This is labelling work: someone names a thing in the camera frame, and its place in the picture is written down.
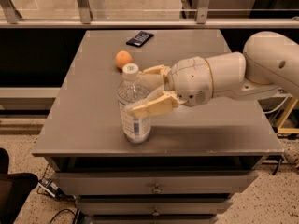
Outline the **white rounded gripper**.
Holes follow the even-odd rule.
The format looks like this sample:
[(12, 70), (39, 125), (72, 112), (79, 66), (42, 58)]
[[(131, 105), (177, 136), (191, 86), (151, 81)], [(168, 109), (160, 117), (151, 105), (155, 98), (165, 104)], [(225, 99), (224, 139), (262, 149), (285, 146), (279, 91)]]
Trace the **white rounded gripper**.
[[(158, 116), (179, 107), (206, 104), (212, 97), (213, 82), (207, 61), (193, 57), (175, 63), (171, 69), (163, 64), (139, 73), (152, 91), (146, 98), (127, 105), (124, 111), (136, 118)], [(169, 82), (171, 91), (164, 86)]]

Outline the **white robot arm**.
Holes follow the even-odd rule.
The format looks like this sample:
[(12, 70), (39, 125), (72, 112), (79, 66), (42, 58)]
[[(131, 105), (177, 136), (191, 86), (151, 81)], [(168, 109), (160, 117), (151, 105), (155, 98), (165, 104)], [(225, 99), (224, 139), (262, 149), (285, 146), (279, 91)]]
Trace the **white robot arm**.
[(299, 97), (299, 44), (269, 31), (252, 35), (241, 52), (180, 60), (139, 73), (151, 93), (125, 110), (144, 118), (168, 113), (185, 105), (204, 105), (227, 97), (261, 100), (283, 89)]

